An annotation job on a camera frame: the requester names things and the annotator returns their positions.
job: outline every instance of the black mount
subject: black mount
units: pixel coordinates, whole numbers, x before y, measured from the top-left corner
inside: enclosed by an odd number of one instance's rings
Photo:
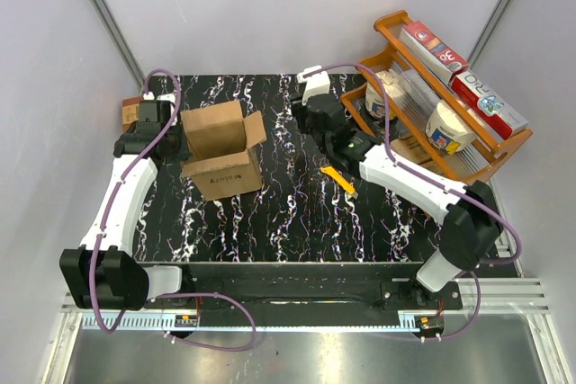
[[[139,103],[138,120],[114,143],[114,156],[137,155],[152,142],[170,119],[170,101],[142,101]],[[148,154],[159,167],[162,163],[181,162],[190,157],[184,128],[178,113],[177,123],[152,148]]]
[[[378,141],[356,128],[331,94],[313,96],[306,105],[302,105],[300,94],[294,94],[290,102],[300,133],[311,135],[336,169],[359,177],[360,162]]]
[[[466,186],[466,195],[499,213],[494,192],[484,182]],[[502,232],[496,219],[468,201],[459,200],[448,207],[440,231],[440,252],[459,269],[473,271],[486,256]]]
[[[88,269],[92,251],[83,247],[65,249],[60,256],[60,270],[76,306],[92,308]],[[96,295],[102,309],[139,310],[146,303],[149,278],[128,254],[112,247],[98,253]]]

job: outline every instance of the spice rack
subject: spice rack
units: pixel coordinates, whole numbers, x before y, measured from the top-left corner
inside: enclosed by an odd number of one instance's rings
[[[477,139],[466,149],[457,152],[454,156],[441,154],[429,142],[424,133],[428,119],[421,113],[418,106],[408,95],[396,103],[388,99],[390,108],[396,112],[398,118],[406,125],[412,136],[419,142],[424,150],[436,162],[445,177],[472,184],[476,180],[488,181],[514,153],[530,138],[532,130],[524,129],[518,134],[505,140],[494,138],[468,111],[458,103],[457,97],[436,76],[430,72],[412,52],[399,40],[402,26],[412,20],[406,11],[398,11],[379,18],[374,23],[374,29],[386,39],[386,46],[382,52],[361,60],[360,63],[371,68],[374,72],[393,67],[399,71],[415,69],[420,76],[436,91],[438,96],[461,117],[461,119],[474,131]],[[374,78],[360,70],[364,78],[379,93],[380,89]],[[372,136],[382,138],[382,126],[370,121],[369,116],[362,113],[367,84],[342,95],[341,102],[346,106],[358,126]]]

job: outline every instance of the metal floor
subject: metal floor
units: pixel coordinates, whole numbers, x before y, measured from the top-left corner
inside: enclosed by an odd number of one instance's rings
[[[452,333],[465,318],[449,316],[446,323],[446,333]],[[191,337],[227,346],[248,339],[242,334]],[[243,353],[172,345],[150,332],[82,330],[67,382],[532,384],[545,379],[524,318],[480,316],[461,337],[441,343],[397,342],[373,334],[275,333],[260,335],[257,347]]]

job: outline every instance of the yellow utility knife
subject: yellow utility knife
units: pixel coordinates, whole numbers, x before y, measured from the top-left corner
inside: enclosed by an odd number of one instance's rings
[[[336,181],[336,183],[338,183],[342,187],[342,189],[344,189],[346,192],[350,194],[350,196],[352,196],[352,198],[355,199],[358,198],[358,192],[356,192],[354,186],[352,186],[351,183],[349,183],[344,177],[342,177],[342,175],[338,171],[336,171],[332,165],[322,166],[320,168],[320,171],[332,177]]]

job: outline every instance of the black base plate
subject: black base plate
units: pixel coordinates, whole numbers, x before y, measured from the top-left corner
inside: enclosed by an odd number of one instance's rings
[[[418,286],[410,281],[383,281],[380,284],[382,299],[379,305],[387,310],[439,310],[440,300],[444,310],[461,310],[462,298],[456,282],[449,282],[437,293],[420,295]]]

